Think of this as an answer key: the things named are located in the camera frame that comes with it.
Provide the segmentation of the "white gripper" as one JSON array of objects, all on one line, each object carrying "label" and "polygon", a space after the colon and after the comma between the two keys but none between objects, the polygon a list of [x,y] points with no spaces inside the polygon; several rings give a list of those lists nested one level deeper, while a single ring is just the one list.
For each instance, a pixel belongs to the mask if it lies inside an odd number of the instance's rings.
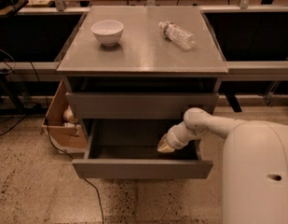
[{"label": "white gripper", "polygon": [[164,134],[161,137],[158,142],[157,151],[160,153],[172,153],[175,149],[182,149],[185,147],[190,140],[190,130],[181,122],[177,125],[173,125],[168,130],[167,135]]}]

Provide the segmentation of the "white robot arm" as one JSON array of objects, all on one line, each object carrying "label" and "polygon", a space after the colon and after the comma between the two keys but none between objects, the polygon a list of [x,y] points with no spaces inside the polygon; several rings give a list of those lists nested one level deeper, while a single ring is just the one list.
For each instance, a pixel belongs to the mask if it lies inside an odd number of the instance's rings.
[{"label": "white robot arm", "polygon": [[288,224],[288,126],[265,120],[213,116],[188,109],[158,143],[171,153],[214,133],[222,156],[222,223]]}]

